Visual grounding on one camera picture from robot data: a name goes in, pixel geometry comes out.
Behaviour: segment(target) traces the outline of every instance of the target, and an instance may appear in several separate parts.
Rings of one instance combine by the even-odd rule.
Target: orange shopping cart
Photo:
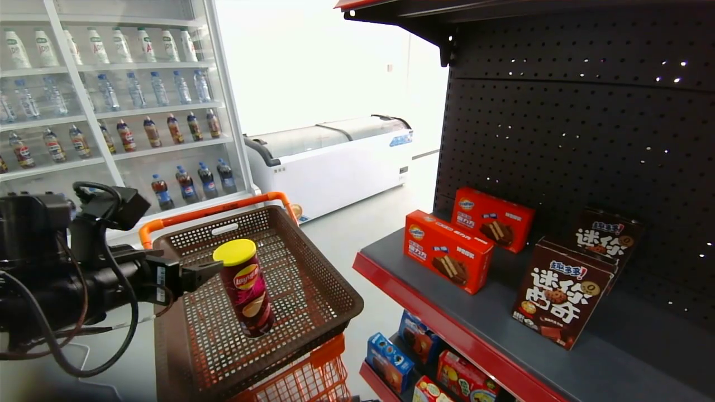
[[[172,225],[280,200],[276,205],[162,235]],[[349,396],[342,332],[363,299],[298,228],[281,192],[153,220],[139,231],[145,248],[184,269],[208,262],[224,242],[257,246],[276,321],[261,338],[240,330],[220,279],[186,294],[154,323],[160,401],[343,401]]]

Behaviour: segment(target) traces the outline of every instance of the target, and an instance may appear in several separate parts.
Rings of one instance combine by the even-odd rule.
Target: yellow lid
[[[256,255],[256,243],[248,239],[225,242],[214,250],[214,261],[223,261],[225,267],[232,267],[250,260]]]

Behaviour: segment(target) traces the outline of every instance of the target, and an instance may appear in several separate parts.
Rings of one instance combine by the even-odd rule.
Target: shelf bracket
[[[419,19],[398,18],[396,2],[379,6],[366,7],[343,13],[348,21],[371,22],[373,24],[394,25],[436,45],[440,49],[440,64],[447,67],[455,62],[455,41],[457,27],[444,24],[437,16],[424,16]]]

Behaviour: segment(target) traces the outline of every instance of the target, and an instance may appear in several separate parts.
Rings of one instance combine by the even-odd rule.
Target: white milk bottle
[[[122,30],[118,26],[115,26],[112,28],[112,31],[114,32],[112,40],[114,41],[114,47],[117,49],[117,54],[119,55],[119,62],[134,63],[132,53],[129,51],[127,38],[124,37]]]
[[[154,45],[152,45],[152,40],[149,38],[147,29],[144,27],[137,28],[139,31],[139,42],[142,44],[142,53],[144,54],[144,60],[149,63],[154,63],[157,60],[157,55],[154,54]]]
[[[104,48],[104,43],[102,43],[102,38],[97,32],[97,28],[88,26],[87,31],[89,31],[89,45],[92,47],[92,53],[94,53],[97,63],[109,64],[109,56],[107,56],[107,50]]]
[[[31,69],[30,59],[27,58],[27,51],[22,40],[12,28],[5,28],[5,42],[10,49],[10,57],[16,69]]]
[[[184,56],[187,62],[198,62],[196,58],[196,47],[194,46],[194,41],[189,35],[188,28],[181,28],[181,48],[184,51]]]
[[[57,67],[59,60],[54,52],[54,45],[42,28],[35,28],[35,43],[37,52],[40,53],[40,63],[43,67]]]
[[[82,63],[82,58],[79,56],[79,47],[77,46],[77,42],[74,40],[74,37],[72,37],[72,34],[69,32],[69,30],[65,27],[62,27],[62,30],[64,31],[64,37],[67,39],[67,46],[69,46],[69,53],[72,55],[72,58],[74,59],[74,63],[81,66]]]
[[[174,41],[174,37],[168,29],[162,31],[162,42],[164,42],[164,50],[167,52],[167,56],[169,56],[169,61],[180,62],[177,43]]]

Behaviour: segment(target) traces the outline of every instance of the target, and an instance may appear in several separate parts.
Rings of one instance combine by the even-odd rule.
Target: black pegboard
[[[715,332],[715,6],[461,24],[435,210],[471,186],[565,234],[588,203],[647,236],[616,286]]]

